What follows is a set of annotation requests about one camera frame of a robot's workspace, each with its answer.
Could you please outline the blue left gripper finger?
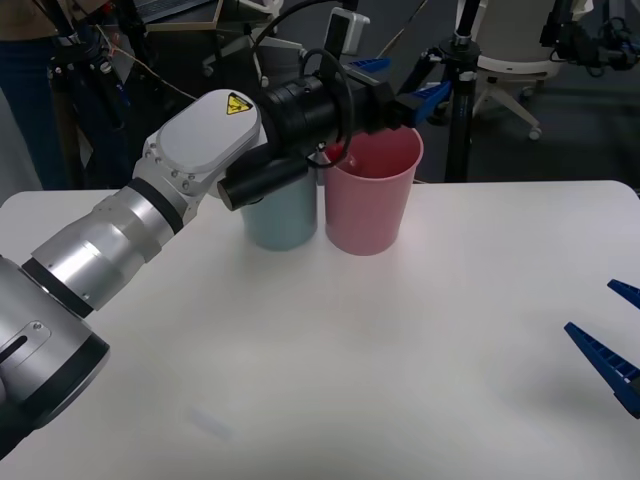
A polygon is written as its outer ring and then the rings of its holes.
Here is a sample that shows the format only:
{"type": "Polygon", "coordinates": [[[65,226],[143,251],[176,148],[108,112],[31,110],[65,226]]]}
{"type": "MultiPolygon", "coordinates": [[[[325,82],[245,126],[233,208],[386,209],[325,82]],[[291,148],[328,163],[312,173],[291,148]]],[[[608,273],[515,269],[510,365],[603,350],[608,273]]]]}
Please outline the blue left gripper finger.
{"type": "Polygon", "coordinates": [[[391,65],[390,58],[361,59],[349,63],[350,67],[357,68],[367,73],[376,73],[391,65]]]}
{"type": "Polygon", "coordinates": [[[450,81],[403,93],[395,99],[395,112],[403,126],[417,126],[425,121],[443,103],[452,90],[450,81]]]}

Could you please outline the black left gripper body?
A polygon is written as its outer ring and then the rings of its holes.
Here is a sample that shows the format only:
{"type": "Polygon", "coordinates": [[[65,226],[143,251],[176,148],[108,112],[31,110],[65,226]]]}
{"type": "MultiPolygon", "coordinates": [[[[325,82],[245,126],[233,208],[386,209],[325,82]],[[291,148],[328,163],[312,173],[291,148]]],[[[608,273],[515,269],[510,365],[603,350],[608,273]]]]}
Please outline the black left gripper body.
{"type": "Polygon", "coordinates": [[[377,80],[355,67],[345,68],[354,103],[354,132],[374,134],[401,127],[395,94],[387,81],[377,80]]]}

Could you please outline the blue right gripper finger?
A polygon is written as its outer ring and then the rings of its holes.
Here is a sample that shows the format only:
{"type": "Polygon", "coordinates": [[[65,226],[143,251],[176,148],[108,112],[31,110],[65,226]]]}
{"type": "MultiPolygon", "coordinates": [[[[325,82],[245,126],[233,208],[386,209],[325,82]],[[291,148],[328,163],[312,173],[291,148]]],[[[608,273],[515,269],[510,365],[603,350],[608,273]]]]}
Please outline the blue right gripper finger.
{"type": "Polygon", "coordinates": [[[615,279],[610,280],[607,284],[607,287],[627,300],[632,305],[640,306],[639,288],[615,279]]]}
{"type": "Polygon", "coordinates": [[[610,350],[574,323],[565,332],[613,391],[615,398],[634,418],[639,417],[639,368],[610,350]]]}

